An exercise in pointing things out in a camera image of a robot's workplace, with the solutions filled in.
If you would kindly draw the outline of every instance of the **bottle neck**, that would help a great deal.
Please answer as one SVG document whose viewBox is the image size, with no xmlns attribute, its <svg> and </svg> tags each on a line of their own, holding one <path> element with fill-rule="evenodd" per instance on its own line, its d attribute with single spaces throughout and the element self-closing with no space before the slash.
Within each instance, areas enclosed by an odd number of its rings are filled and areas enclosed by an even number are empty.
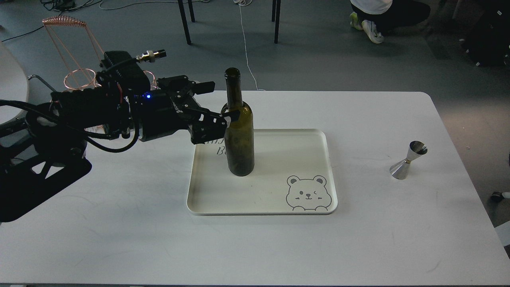
<svg viewBox="0 0 510 287">
<path fill-rule="evenodd" d="M 225 71 L 227 108 L 243 106 L 241 96 L 241 73 L 236 68 L 228 68 Z"/>
</svg>

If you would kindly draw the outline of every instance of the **floor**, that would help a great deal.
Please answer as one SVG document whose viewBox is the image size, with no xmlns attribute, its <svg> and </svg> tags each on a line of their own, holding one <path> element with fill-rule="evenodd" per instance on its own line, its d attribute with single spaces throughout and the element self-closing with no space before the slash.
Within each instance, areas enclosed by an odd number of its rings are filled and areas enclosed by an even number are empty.
<svg viewBox="0 0 510 287">
<path fill-rule="evenodd" d="M 79 5 L 84 2 L 76 0 Z M 104 0 L 101 5 L 114 8 L 134 2 Z M 380 45 L 350 27 L 348 0 L 282 1 L 279 44 L 273 43 L 271 0 L 253 0 L 241 9 L 232 0 L 194 3 L 197 21 L 188 23 L 192 45 L 186 44 L 177 4 L 112 11 L 94 5 L 65 15 L 85 21 L 104 50 L 136 55 L 166 49 L 166 59 L 142 64 L 156 77 L 188 75 L 196 81 L 215 81 L 216 89 L 224 90 L 223 72 L 234 66 L 241 71 L 244 90 L 425 92 L 436 105 L 493 225 L 498 226 L 510 220 L 510 200 L 490 201 L 492 192 L 507 192 L 510 186 L 510 70 L 477 67 L 461 48 L 461 39 L 483 12 L 477 1 L 463 1 L 455 21 L 451 16 L 456 1 L 423 2 L 431 6 L 429 20 L 396 29 Z M 57 14 L 36 0 L 3 3 L 0 38 L 31 31 L 41 19 Z M 59 28 L 71 51 L 98 70 L 92 47 L 82 42 L 88 41 L 84 32 Z M 27 75 L 38 74 L 56 89 L 64 89 L 67 72 L 44 29 L 4 44 Z M 49 90 L 31 81 L 29 101 L 48 100 Z"/>
</svg>

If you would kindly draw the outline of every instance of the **bottle mouth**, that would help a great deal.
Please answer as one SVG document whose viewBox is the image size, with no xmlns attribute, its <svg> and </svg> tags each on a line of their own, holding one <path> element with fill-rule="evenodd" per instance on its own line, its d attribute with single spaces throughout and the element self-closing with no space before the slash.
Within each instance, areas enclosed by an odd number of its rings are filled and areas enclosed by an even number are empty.
<svg viewBox="0 0 510 287">
<path fill-rule="evenodd" d="M 234 68 L 234 67 L 231 67 L 231 68 L 228 68 L 226 71 L 225 71 L 225 78 L 226 79 L 232 79 L 232 78 L 240 78 L 241 77 L 241 72 L 237 69 L 237 68 Z"/>
</svg>

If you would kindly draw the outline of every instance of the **white table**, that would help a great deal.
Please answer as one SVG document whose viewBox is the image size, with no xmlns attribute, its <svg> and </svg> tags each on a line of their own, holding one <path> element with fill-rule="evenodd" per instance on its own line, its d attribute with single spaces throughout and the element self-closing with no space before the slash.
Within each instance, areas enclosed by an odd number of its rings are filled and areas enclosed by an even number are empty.
<svg viewBox="0 0 510 287">
<path fill-rule="evenodd" d="M 93 169 L 85 178 L 0 226 L 0 281 L 510 284 L 510 260 L 428 95 L 243 96 L 255 128 L 325 133 L 339 197 L 335 212 L 194 216 L 186 208 L 194 151 L 186 131 L 122 154 L 89 147 Z M 226 95 L 196 98 L 218 111 Z M 429 151 L 413 161 L 407 179 L 396 180 L 389 167 L 412 140 Z"/>
<path fill-rule="evenodd" d="M 0 43 L 0 99 L 26 101 L 29 93 L 29 81 L 16 58 Z M 19 114 L 13 107 L 0 107 L 0 124 Z"/>
</svg>

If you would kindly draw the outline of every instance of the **white cord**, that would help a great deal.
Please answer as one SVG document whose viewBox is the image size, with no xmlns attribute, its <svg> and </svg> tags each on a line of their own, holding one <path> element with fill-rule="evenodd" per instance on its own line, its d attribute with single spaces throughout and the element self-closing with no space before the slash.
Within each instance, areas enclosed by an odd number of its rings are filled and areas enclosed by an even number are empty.
<svg viewBox="0 0 510 287">
<path fill-rule="evenodd" d="M 257 80 L 255 79 L 255 76 L 251 72 L 250 65 L 248 64 L 248 49 L 246 48 L 246 35 L 244 35 L 243 13 L 241 12 L 241 6 L 243 6 L 243 5 L 241 5 L 241 4 L 239 5 L 239 14 L 241 15 L 241 28 L 243 29 L 244 53 L 246 55 L 246 66 L 248 67 L 248 71 L 250 71 L 250 74 L 253 77 L 253 80 L 255 81 L 255 88 L 257 89 L 257 91 L 265 91 L 263 89 L 259 89 L 259 86 L 257 86 Z"/>
<path fill-rule="evenodd" d="M 238 4 L 239 6 L 248 6 L 251 4 L 251 1 L 252 0 L 248 0 L 249 2 L 247 3 L 246 0 L 234 0 L 234 4 Z"/>
</svg>

